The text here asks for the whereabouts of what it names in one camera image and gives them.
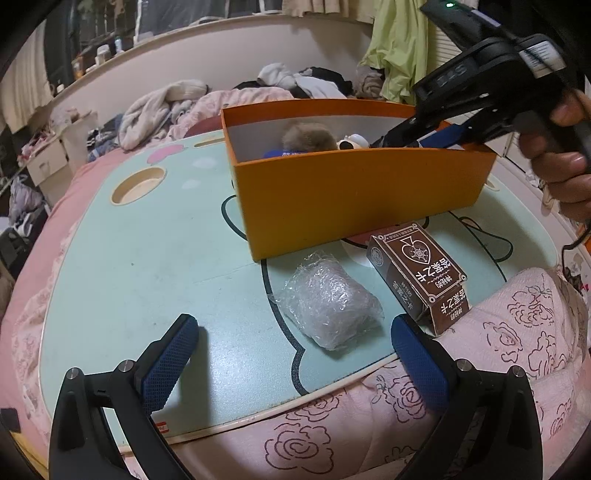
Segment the orange box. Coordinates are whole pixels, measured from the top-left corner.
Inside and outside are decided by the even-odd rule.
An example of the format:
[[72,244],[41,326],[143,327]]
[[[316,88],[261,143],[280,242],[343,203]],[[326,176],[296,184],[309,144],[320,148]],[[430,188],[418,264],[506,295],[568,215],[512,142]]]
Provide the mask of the orange box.
[[413,114],[412,106],[353,99],[284,100],[224,109],[228,158],[253,259],[474,204],[496,159],[483,145],[262,159],[265,152],[281,149],[282,134],[294,121],[321,122],[338,140],[356,133],[371,143]]

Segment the human hand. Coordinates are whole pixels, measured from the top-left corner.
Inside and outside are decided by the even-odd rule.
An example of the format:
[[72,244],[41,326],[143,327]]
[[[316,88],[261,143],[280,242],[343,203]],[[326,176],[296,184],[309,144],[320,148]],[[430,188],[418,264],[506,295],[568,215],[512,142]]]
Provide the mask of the human hand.
[[[577,91],[581,103],[591,115],[591,99]],[[576,125],[587,116],[574,94],[567,92],[550,119],[561,127]],[[560,202],[564,216],[578,222],[591,219],[591,174],[586,174],[587,160],[579,152],[547,152],[546,139],[540,135],[524,134],[519,138],[524,157],[531,159],[534,173],[544,180],[552,197]]]

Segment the white label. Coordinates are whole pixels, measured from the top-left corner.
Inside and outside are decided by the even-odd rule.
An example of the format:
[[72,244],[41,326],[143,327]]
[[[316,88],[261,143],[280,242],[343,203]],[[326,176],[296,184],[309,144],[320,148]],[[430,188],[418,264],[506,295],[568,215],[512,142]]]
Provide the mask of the white label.
[[487,21],[488,23],[490,23],[495,28],[499,28],[501,26],[501,24],[499,22],[497,22],[494,18],[491,18],[488,15],[485,15],[480,10],[475,10],[474,9],[474,10],[472,10],[472,13],[474,15],[479,16],[481,19]]
[[[519,55],[525,60],[527,66],[532,72],[534,72],[534,76],[537,79],[566,68],[566,63],[564,63],[564,60],[558,51],[547,40],[533,45],[532,47],[528,47],[526,50],[533,55],[528,54],[525,50],[520,51]],[[550,68],[546,68],[546,66],[543,63],[540,63],[536,57],[543,60]]]

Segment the green cloth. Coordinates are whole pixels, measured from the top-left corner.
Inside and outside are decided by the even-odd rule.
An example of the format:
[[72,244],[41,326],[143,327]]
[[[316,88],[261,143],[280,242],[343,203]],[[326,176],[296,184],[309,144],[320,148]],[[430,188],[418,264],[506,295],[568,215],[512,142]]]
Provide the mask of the green cloth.
[[382,96],[414,104],[411,87],[427,74],[425,0],[375,0],[374,32],[361,64],[385,69]]

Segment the plastic wrap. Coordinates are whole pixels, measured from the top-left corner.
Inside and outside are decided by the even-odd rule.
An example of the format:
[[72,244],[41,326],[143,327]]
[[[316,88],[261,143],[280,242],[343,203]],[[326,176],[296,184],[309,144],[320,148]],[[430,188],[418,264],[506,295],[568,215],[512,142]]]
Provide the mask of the plastic wrap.
[[337,260],[315,252],[272,300],[307,336],[335,350],[384,319],[379,300],[353,280]]

